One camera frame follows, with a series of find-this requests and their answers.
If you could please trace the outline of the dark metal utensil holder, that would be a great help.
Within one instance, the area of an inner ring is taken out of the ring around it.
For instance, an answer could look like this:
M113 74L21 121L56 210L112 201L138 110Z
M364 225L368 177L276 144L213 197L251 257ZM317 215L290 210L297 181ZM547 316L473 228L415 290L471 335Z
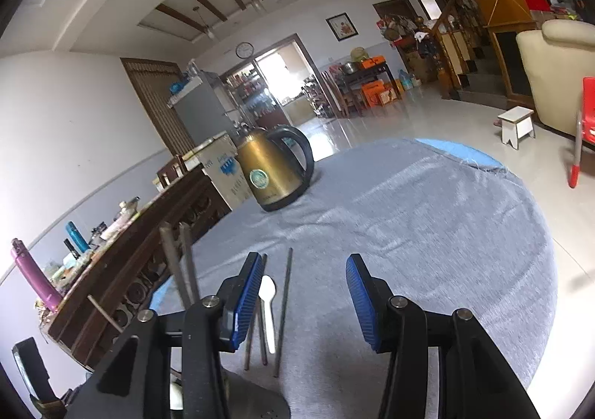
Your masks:
M225 395L231 418L289 418L289 404L282 395L223 371ZM170 370L170 417L183 418L181 372Z

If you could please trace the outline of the purple thermos bottle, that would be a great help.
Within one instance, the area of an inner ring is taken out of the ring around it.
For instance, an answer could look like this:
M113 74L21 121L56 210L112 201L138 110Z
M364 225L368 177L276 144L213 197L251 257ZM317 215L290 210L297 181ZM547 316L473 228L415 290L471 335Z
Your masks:
M52 312L57 311L61 304L62 296L55 289L51 281L45 276L42 270L32 258L23 241L15 238L11 241L11 252L21 274L27 283L35 291L44 306Z

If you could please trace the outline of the grey tablecloth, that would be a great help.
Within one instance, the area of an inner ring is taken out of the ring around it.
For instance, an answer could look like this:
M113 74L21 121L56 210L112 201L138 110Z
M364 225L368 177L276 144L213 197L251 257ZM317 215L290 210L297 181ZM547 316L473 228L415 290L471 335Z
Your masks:
M523 385L537 371L557 301L554 246L522 181L485 158L463 159L418 140L365 144L317 163L295 203L267 213L243 203L194 244L201 293L216 292L250 252L268 257L280 321L286 258L292 278L282 371L224 367L285 396L296 418L373 418L388 358L361 333L345 267L371 274L425 310L470 309Z

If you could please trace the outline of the carved dark wooden sideboard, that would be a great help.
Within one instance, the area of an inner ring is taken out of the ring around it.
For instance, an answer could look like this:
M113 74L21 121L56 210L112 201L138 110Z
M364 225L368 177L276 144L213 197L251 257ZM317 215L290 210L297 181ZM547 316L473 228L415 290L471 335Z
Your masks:
M41 330L83 368L94 369L118 336L107 318L127 328L170 277L160 226L170 224L177 237L185 223L196 242L230 212L201 168L179 177L93 255L58 310L44 317Z

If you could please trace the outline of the gold electric kettle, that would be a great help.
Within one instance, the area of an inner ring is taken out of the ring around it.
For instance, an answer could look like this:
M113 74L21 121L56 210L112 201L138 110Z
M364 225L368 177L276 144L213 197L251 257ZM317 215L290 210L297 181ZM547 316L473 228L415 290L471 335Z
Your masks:
M296 127L242 126L237 159L255 200L274 212L299 199L311 184L315 161L310 141Z

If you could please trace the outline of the teal thermos bottle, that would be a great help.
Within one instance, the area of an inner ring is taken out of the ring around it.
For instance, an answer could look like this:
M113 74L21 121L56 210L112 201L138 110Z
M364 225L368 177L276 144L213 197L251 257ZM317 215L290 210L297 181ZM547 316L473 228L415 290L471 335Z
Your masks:
M85 240L83 235L80 233L77 226L70 220L65 225L65 230L67 231L68 235L72 242L77 246L82 254L87 253L90 250L90 245Z

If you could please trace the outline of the white chest freezer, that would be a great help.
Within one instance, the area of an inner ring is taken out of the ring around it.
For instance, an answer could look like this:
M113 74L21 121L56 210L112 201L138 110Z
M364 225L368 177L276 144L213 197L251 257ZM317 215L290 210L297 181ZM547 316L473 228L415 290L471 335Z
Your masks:
M236 157L236 145L225 131L207 139L183 156L187 170L199 164L203 166L203 172L231 210L236 210L252 197Z

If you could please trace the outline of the grey refrigerator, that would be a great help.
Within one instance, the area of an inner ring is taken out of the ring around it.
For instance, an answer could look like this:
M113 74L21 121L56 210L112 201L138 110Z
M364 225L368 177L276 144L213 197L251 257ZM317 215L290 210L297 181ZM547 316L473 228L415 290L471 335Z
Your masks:
M191 75L177 93L171 94L167 106L176 112L196 144L214 138L222 132L232 139L237 136L233 116L236 106L217 74L198 71Z

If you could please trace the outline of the dark wooden side table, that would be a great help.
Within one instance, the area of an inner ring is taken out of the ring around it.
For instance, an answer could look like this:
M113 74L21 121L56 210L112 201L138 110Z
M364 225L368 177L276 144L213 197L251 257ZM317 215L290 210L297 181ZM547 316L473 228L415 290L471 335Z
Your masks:
M351 111L358 115L373 107L384 107L401 100L404 93L401 82L395 79L386 62L369 68L360 68L353 74L336 72L331 75L331 86L338 100L339 115L348 118Z

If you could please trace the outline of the small white stool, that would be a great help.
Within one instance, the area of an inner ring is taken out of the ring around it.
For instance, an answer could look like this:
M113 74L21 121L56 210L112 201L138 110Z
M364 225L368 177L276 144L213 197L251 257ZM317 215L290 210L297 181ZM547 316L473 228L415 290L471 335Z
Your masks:
M509 144L514 150L518 149L520 140L524 137L536 137L533 122L534 110L524 107L514 107L498 116L501 126L501 142Z

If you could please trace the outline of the wooden stair railing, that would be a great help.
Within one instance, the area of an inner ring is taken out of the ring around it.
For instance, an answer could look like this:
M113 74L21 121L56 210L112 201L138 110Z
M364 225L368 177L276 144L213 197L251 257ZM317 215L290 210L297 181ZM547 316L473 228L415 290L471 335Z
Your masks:
M440 46L445 72L451 80L451 92L469 85L467 75L473 71L476 48L485 34L475 0L449 0L432 24L431 35Z

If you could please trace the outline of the framed flower picture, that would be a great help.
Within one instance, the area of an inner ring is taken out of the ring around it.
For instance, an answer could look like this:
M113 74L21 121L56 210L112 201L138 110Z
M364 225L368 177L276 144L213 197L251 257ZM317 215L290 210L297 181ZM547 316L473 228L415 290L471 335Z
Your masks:
M358 35L355 25L346 12L329 17L326 19L326 22L335 38L337 38L337 41L344 41L345 39L354 38L354 36Z

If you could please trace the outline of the red plastic chair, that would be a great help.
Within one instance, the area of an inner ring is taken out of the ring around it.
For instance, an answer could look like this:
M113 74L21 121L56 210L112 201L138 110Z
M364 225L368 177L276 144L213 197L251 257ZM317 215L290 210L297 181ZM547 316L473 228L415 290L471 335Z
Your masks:
M594 143L595 128L595 78L583 79L583 96L577 115L574 160L571 167L569 186L575 188L581 167L583 143Z

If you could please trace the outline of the cream sofa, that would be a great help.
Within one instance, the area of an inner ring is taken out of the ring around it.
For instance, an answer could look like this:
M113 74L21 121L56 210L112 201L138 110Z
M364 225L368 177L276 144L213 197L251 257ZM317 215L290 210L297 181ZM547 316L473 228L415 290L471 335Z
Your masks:
M544 125L573 135L583 79L594 75L595 26L553 19L516 35L535 110Z

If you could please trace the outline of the round wall clock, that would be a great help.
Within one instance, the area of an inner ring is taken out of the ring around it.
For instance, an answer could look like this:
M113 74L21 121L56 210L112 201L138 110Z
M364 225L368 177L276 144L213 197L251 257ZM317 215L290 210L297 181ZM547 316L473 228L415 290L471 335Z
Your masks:
M242 41L235 48L235 55L241 59L251 59L254 55L254 46L248 41Z

